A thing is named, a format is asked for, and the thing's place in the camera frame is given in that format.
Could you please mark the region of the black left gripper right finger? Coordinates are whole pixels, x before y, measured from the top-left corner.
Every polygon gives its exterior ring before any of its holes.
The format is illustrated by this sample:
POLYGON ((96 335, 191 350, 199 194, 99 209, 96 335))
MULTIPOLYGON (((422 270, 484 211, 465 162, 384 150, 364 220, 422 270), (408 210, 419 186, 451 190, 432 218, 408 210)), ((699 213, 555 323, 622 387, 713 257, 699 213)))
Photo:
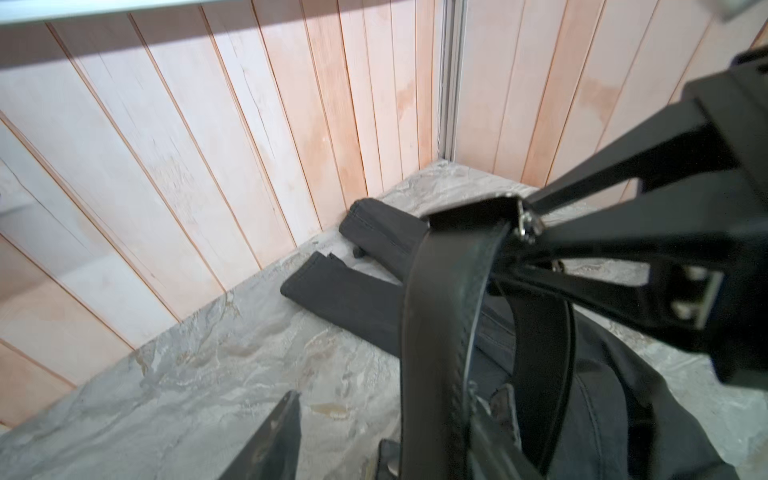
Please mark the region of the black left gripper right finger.
POLYGON ((514 388, 503 384, 485 401, 473 396, 467 453, 469 479, 539 479, 522 451, 514 388))

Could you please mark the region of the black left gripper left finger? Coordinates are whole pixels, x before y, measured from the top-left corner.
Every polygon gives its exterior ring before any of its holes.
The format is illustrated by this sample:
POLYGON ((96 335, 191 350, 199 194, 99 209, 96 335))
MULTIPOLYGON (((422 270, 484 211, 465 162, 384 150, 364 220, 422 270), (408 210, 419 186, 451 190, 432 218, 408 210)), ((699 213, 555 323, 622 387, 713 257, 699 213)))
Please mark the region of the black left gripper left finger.
POLYGON ((300 394, 288 391, 219 477, 294 480, 300 452, 300 394))

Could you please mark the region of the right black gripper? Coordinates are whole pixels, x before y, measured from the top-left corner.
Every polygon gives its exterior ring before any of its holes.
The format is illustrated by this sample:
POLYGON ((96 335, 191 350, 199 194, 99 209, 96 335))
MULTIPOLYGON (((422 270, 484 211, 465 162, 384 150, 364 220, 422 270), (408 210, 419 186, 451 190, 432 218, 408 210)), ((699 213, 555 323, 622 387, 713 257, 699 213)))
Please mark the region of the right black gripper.
POLYGON ((704 353, 724 384, 766 389, 766 48, 688 83, 527 202, 544 215, 630 179, 647 194, 506 248, 494 280, 704 353))

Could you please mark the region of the dark grey trousers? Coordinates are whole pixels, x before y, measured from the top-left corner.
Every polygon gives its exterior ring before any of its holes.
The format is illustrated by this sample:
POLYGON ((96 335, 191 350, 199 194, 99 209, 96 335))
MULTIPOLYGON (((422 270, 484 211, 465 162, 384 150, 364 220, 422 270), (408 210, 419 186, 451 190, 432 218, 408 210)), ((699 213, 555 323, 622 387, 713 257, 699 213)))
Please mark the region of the dark grey trousers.
MULTIPOLYGON (((367 198, 350 208, 341 234, 395 276, 387 282, 314 253, 281 287, 286 298, 322 319, 401 356, 405 283, 429 224, 367 198)), ((664 378, 621 340, 573 310, 576 350, 560 438, 543 479, 733 479, 701 424, 664 378)), ((511 384, 514 315, 488 290, 471 360, 470 383, 489 401, 511 384)))

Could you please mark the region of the black leather belt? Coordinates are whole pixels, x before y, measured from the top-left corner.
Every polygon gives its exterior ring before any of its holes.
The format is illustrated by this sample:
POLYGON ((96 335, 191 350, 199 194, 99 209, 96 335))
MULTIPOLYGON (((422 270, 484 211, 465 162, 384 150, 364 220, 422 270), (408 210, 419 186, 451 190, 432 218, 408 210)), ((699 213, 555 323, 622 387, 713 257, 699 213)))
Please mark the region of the black leather belt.
POLYGON ((508 247, 532 245, 543 225, 507 195, 433 213, 413 255, 401 323, 404 479, 469 479, 471 360, 483 299, 497 290, 515 325, 514 388, 522 451, 545 478, 573 378, 575 318, 563 300, 494 280, 508 247))

